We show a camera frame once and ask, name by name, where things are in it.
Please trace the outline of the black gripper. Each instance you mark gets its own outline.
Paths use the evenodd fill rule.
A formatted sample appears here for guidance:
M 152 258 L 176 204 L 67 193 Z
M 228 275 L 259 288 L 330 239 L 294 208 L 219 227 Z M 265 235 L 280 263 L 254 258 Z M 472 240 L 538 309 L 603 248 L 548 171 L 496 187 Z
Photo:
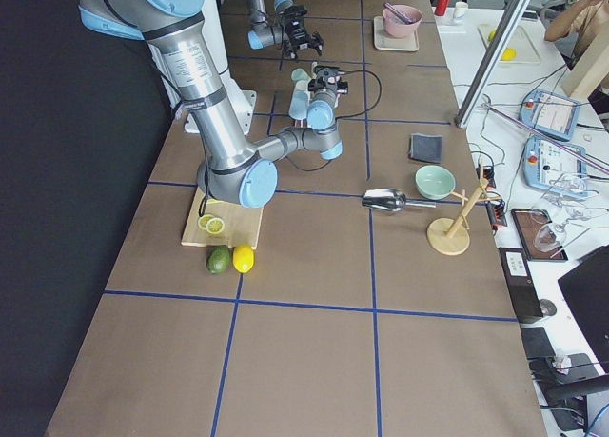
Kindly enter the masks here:
M 321 56 L 324 39 L 314 31 L 309 34 L 305 28 L 304 18 L 307 14 L 305 6 L 289 6 L 280 13 L 280 23 L 283 31 L 283 57 L 287 60 L 297 60 L 298 50 L 312 48 Z
M 313 76 L 308 82 L 307 90 L 312 94 L 323 90 L 339 94 L 348 94 L 348 83 L 342 80 L 345 72 L 337 66 L 316 65 L 312 68 Z

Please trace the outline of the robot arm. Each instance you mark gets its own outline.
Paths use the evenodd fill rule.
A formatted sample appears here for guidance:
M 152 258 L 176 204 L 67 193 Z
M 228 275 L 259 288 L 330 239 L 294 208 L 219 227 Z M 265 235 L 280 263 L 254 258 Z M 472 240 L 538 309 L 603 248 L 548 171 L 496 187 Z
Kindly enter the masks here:
M 86 28 L 144 40 L 160 51 L 208 148 L 198 170 L 201 190 L 217 200 L 259 208 L 277 187 L 276 161 L 296 150 L 317 151 L 325 160 L 342 154 L 334 108 L 346 84 L 336 68 L 316 67 L 305 127 L 249 142 L 226 84 L 229 72 L 215 65 L 215 56 L 226 53 L 218 18 L 205 22 L 204 11 L 215 6 L 215 0 L 79 0 Z
M 265 8 L 265 0 L 246 0 L 251 30 L 247 35 L 253 50 L 275 46 L 284 59 L 297 60 L 301 50 L 313 49 L 323 53 L 324 39 L 317 32 L 310 33 L 305 26 L 308 9 L 293 0 L 274 0 L 274 13 Z

